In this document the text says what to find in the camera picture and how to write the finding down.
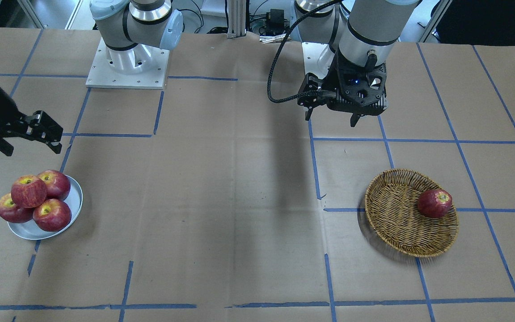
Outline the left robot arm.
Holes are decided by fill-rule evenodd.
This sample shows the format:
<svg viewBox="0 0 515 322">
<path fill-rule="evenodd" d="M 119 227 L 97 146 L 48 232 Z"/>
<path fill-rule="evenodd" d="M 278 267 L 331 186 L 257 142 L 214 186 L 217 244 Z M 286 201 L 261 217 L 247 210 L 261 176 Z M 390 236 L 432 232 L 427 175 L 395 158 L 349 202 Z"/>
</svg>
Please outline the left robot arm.
<svg viewBox="0 0 515 322">
<path fill-rule="evenodd" d="M 406 26 L 418 0 L 296 0 L 300 20 L 304 80 L 299 106 L 311 118 L 318 106 L 351 114 L 356 126 L 363 116 L 388 108 L 386 59 Z"/>
</svg>

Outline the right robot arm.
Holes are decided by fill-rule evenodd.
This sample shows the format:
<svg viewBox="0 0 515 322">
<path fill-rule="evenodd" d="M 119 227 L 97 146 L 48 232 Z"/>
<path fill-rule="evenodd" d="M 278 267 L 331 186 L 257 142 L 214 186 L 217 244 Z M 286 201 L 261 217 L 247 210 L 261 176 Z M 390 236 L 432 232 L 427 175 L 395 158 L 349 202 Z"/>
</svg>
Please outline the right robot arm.
<svg viewBox="0 0 515 322">
<path fill-rule="evenodd" d="M 101 42 L 90 68 L 90 88 L 162 89 L 168 57 L 182 34 L 182 13 L 169 0 L 92 0 Z M 63 127 L 46 112 L 20 112 L 0 87 L 0 152 L 11 156 L 8 137 L 45 143 L 61 152 Z"/>
</svg>

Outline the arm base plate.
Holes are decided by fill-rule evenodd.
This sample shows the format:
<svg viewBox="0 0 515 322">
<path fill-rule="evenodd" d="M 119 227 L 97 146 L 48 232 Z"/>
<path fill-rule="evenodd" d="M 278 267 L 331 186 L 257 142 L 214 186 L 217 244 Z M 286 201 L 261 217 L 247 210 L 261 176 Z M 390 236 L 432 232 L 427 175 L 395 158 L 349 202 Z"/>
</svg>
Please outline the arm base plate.
<svg viewBox="0 0 515 322">
<path fill-rule="evenodd" d="M 324 79 L 337 51 L 327 43 L 303 42 L 304 73 L 312 73 L 319 79 Z"/>
<path fill-rule="evenodd" d="M 154 89 L 165 87 L 170 51 L 139 44 L 115 51 L 100 40 L 86 86 L 102 89 Z"/>
</svg>

